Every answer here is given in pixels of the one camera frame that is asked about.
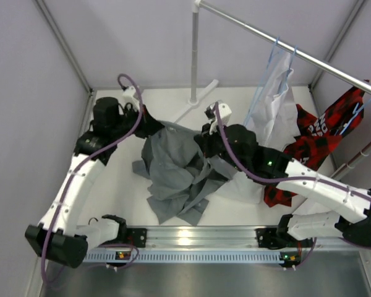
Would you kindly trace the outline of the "light blue hanger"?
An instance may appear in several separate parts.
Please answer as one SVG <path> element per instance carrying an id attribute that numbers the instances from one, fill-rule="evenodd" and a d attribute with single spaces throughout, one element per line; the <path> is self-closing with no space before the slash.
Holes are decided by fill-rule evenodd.
<path id="1" fill-rule="evenodd" d="M 267 61 L 267 64 L 266 64 L 266 67 L 265 67 L 265 70 L 264 70 L 264 73 L 257 85 L 257 88 L 254 92 L 254 95 L 251 99 L 251 102 L 250 102 L 250 106 L 249 106 L 249 109 L 248 109 L 248 112 L 245 116 L 245 119 L 243 121 L 243 125 L 246 126 L 247 123 L 249 122 L 249 119 L 251 118 L 251 113 L 252 113 L 252 110 L 254 109 L 255 105 L 257 104 L 257 100 L 263 90 L 263 87 L 265 86 L 266 84 L 266 81 L 267 81 L 267 77 L 268 77 L 268 70 L 270 68 L 270 65 L 271 65 L 271 62 L 272 62 L 272 59 L 273 57 L 276 55 L 275 53 L 275 48 L 277 47 L 277 44 L 279 42 L 279 38 L 280 36 L 276 37 L 276 40 L 275 42 L 273 43 L 273 46 L 271 47 L 271 52 L 270 52 L 270 55 L 269 55 L 269 58 L 268 58 L 268 61 Z"/>

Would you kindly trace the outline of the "grey button shirt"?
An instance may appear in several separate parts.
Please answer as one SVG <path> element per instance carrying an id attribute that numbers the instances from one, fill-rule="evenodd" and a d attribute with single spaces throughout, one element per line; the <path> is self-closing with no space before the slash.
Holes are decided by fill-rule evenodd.
<path id="1" fill-rule="evenodd" d="M 196 131 L 169 122 L 162 125 L 147 137 L 132 170 L 151 181 L 147 201 L 160 224 L 177 217 L 196 226 L 209 204 L 207 196 L 236 170 L 218 157 L 205 158 L 194 141 Z"/>

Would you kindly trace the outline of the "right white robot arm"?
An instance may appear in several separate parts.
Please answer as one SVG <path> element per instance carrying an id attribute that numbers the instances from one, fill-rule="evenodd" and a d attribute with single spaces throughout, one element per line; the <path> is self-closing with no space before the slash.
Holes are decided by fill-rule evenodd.
<path id="1" fill-rule="evenodd" d="M 320 174 L 273 148 L 258 144 L 254 132 L 234 124 L 210 131 L 203 126 L 194 140 L 205 157 L 219 157 L 256 183 L 317 202 L 326 212 L 283 215 L 275 231 L 283 246 L 307 238 L 342 238 L 371 249 L 371 188 L 360 189 Z"/>

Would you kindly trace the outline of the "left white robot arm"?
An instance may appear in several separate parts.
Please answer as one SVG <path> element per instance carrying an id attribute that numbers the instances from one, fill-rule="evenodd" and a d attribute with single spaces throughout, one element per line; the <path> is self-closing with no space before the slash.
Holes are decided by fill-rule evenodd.
<path id="1" fill-rule="evenodd" d="M 117 98 L 97 99 L 90 126 L 76 141 L 70 168 L 56 198 L 39 223 L 25 231 L 37 256 L 77 268 L 91 249 L 128 242 L 125 219 L 103 215 L 95 223 L 79 226 L 79 216 L 119 140 L 131 135 L 146 139 L 163 127 L 138 101 L 122 106 Z"/>

